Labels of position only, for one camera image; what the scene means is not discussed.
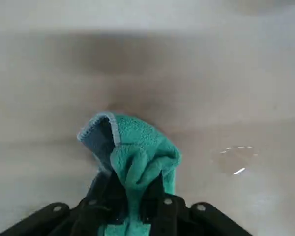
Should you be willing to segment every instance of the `microfiber cloth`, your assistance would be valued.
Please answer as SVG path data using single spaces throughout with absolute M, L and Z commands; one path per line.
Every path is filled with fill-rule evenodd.
M 146 122 L 111 112 L 98 113 L 77 136 L 100 168 L 91 189 L 114 170 L 126 190 L 129 217 L 123 225 L 109 225 L 107 236 L 148 236 L 150 225 L 139 220 L 139 204 L 148 185 L 162 173 L 164 190 L 174 194 L 175 168 L 181 161 L 177 147 Z

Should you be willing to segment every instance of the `water puddle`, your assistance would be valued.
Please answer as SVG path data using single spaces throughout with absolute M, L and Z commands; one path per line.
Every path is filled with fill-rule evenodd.
M 246 170 L 254 156 L 257 156 L 257 154 L 253 147 L 232 146 L 220 152 L 215 161 L 222 172 L 239 175 Z

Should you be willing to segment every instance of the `metal screw head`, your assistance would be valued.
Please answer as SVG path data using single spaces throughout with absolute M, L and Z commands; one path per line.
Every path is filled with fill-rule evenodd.
M 92 199 L 88 202 L 89 205 L 95 205 L 97 203 L 96 199 Z
M 205 211 L 206 210 L 206 207 L 204 205 L 202 205 L 202 204 L 198 204 L 197 205 L 197 210 L 199 210 L 199 211 Z
M 170 198 L 165 198 L 164 203 L 165 203 L 166 205 L 170 205 L 170 204 L 173 203 L 173 201 L 172 201 L 172 199 L 170 199 Z
M 55 206 L 53 209 L 54 212 L 60 211 L 62 209 L 62 206 Z

